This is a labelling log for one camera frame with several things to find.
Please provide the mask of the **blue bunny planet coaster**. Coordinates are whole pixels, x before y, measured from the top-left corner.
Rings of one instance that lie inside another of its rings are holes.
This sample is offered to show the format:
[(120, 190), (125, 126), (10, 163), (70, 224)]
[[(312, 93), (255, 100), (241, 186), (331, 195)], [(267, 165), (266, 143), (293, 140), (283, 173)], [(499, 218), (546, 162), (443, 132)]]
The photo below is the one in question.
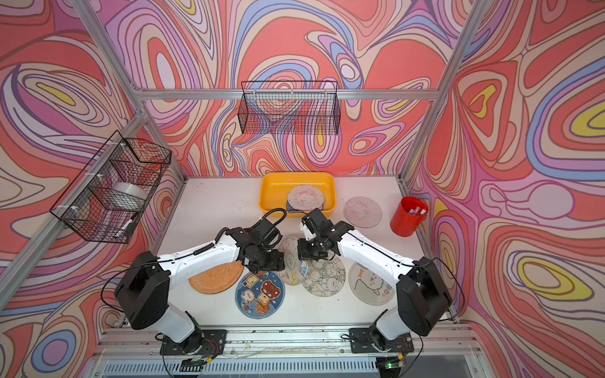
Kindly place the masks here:
[(320, 206), (315, 206), (310, 209), (297, 209), (290, 202), (286, 202), (286, 211), (288, 211), (289, 213), (308, 213), (316, 208), (318, 208), (320, 210), (324, 210), (325, 205), (324, 205), (324, 203), (322, 203)]

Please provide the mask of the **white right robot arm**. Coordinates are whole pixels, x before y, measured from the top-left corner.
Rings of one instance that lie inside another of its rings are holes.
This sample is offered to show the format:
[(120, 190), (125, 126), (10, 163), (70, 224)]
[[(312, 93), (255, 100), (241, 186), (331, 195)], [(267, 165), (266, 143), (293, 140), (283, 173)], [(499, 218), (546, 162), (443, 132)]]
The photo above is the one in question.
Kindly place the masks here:
[(397, 305), (384, 311), (364, 329), (363, 339), (349, 332), (353, 343), (369, 345), (379, 352), (411, 332), (427, 336), (450, 309), (452, 297), (434, 261), (405, 258), (373, 242), (354, 226), (332, 223), (314, 209), (300, 224), (304, 237), (298, 241), (299, 259), (327, 260), (339, 256), (366, 267), (395, 289)]

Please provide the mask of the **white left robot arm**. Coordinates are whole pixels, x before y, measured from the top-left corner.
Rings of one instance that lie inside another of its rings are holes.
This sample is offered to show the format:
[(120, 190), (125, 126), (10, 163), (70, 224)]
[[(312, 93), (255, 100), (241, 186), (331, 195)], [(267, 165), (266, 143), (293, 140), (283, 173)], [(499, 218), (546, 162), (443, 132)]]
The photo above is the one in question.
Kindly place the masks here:
[(201, 354), (205, 346), (219, 351), (186, 311), (170, 303), (170, 291), (207, 270), (239, 262), (250, 272), (285, 268), (277, 250), (282, 239), (277, 226), (261, 219), (249, 228), (222, 228), (206, 243), (169, 255), (147, 251), (135, 258), (117, 285), (114, 296), (134, 330), (161, 333), (181, 354)]

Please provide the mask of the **pink unicorn horse coaster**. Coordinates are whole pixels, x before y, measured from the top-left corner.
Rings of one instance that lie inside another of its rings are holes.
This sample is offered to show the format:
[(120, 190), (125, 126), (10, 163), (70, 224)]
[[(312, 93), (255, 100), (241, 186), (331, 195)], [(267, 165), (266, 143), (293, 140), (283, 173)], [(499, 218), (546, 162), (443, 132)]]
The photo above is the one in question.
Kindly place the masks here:
[(299, 185), (288, 192), (287, 202), (297, 209), (310, 209), (325, 204), (323, 192), (313, 185)]

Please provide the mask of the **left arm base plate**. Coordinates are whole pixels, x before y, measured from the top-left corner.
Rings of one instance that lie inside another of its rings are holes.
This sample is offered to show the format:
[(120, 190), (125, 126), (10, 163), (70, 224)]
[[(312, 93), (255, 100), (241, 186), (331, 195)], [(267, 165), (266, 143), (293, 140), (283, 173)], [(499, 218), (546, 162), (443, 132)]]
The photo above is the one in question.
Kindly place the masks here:
[(223, 354), (226, 337), (226, 329), (195, 329), (188, 338), (180, 343), (176, 343), (169, 337), (164, 336), (160, 355), (215, 358)]

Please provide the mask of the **white doodle pastel coaster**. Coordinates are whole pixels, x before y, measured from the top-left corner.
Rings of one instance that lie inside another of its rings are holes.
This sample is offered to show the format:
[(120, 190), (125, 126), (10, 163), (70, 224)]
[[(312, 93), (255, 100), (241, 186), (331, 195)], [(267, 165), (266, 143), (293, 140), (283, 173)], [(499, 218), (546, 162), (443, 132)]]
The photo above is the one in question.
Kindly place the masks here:
[(301, 284), (307, 275), (308, 265), (299, 260), (298, 239), (292, 236), (285, 237), (278, 250), (284, 253), (285, 268), (277, 275), (283, 283), (291, 286)]

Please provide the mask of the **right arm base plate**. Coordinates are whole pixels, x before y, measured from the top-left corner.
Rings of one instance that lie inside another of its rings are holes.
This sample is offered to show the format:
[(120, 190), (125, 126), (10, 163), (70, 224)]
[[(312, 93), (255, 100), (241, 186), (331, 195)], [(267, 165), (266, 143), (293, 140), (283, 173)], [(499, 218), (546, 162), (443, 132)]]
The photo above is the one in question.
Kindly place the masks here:
[(404, 333), (393, 340), (389, 340), (373, 327), (351, 328), (341, 338), (350, 343), (351, 352), (354, 354), (397, 353), (407, 355), (414, 352), (414, 343), (409, 333)]

